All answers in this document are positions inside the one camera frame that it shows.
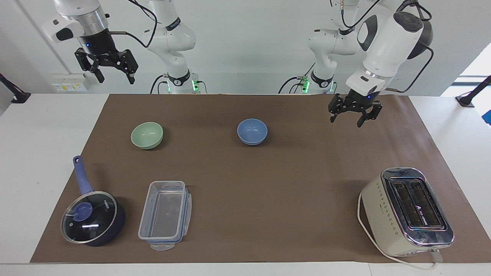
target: black stand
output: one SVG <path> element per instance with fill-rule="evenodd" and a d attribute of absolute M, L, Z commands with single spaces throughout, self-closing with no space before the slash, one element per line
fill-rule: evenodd
<path fill-rule="evenodd" d="M 458 96 L 458 97 L 455 97 L 455 99 L 457 99 L 457 102 L 459 102 L 459 104 L 462 107 L 473 108 L 474 105 L 472 104 L 472 99 L 474 99 L 474 97 L 477 94 L 479 94 L 479 92 L 481 92 L 484 88 L 486 88 L 486 86 L 488 86 L 490 84 L 491 84 L 491 76 L 488 76 L 481 84 L 479 84 L 476 87 L 476 89 L 474 89 L 472 92 L 470 92 L 467 96 L 465 96 L 465 97 Z"/>
<path fill-rule="evenodd" d="M 23 104 L 31 95 L 30 93 L 22 91 L 22 89 L 18 88 L 17 85 L 7 80 L 2 74 L 0 74 L 0 82 L 3 83 L 10 91 L 12 91 L 12 94 L 14 94 L 14 99 L 11 101 L 13 104 Z"/>

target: blue bowl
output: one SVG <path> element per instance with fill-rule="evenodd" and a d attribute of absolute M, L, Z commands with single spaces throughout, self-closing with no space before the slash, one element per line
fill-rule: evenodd
<path fill-rule="evenodd" d="M 241 141 L 249 146 L 259 145 L 268 135 L 268 127 L 258 119 L 246 119 L 237 127 L 237 135 Z"/>

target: green light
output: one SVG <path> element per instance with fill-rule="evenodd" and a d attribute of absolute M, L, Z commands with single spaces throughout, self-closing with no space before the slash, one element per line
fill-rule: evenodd
<path fill-rule="evenodd" d="M 198 86 L 198 84 L 197 84 L 197 83 L 196 83 L 194 80 L 192 80 L 192 88 L 193 88 L 195 91 L 198 91 L 198 90 L 199 90 L 199 86 Z"/>
<path fill-rule="evenodd" d="M 302 87 L 302 90 L 304 93 L 308 93 L 308 87 L 310 86 L 310 82 L 306 81 L 305 84 Z"/>

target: plastic food container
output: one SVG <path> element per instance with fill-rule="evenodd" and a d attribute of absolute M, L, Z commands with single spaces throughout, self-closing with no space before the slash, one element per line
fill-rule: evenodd
<path fill-rule="evenodd" d="M 188 232 L 191 195 L 182 181 L 155 181 L 148 188 L 138 237 L 153 250 L 173 248 Z"/>

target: white cord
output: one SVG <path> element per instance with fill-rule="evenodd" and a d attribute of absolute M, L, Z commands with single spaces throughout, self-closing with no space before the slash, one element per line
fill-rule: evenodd
<path fill-rule="evenodd" d="M 372 238 L 372 236 L 370 235 L 370 233 L 368 232 L 367 228 L 365 227 L 365 225 L 363 224 L 363 222 L 361 222 L 361 219 L 360 219 L 360 205 L 361 205 L 361 193 L 360 193 L 360 196 L 358 197 L 358 221 L 360 222 L 361 224 L 361 227 L 363 227 L 363 230 L 365 230 L 365 233 L 367 234 L 367 236 L 370 238 L 370 241 L 372 241 L 373 245 L 375 245 L 375 247 L 380 251 L 380 253 L 382 253 L 382 255 L 384 255 L 385 257 L 393 260 L 393 261 L 396 261 L 396 262 L 399 262 L 401 264 L 404 264 L 404 265 L 407 265 L 407 266 L 410 266 L 410 267 L 414 267 L 414 268 L 417 268 L 417 269 L 422 269 L 422 270 L 433 270 L 435 269 L 435 267 L 438 265 L 438 263 L 433 263 L 430 267 L 418 267 L 414 264 L 411 264 L 411 263 L 408 263 L 408 262 L 405 262 L 405 261 L 401 261 L 397 258 L 394 258 L 394 257 L 391 257 L 387 254 L 385 254 L 382 249 L 380 249 L 380 247 L 377 245 L 377 243 L 375 242 L 375 240 Z"/>

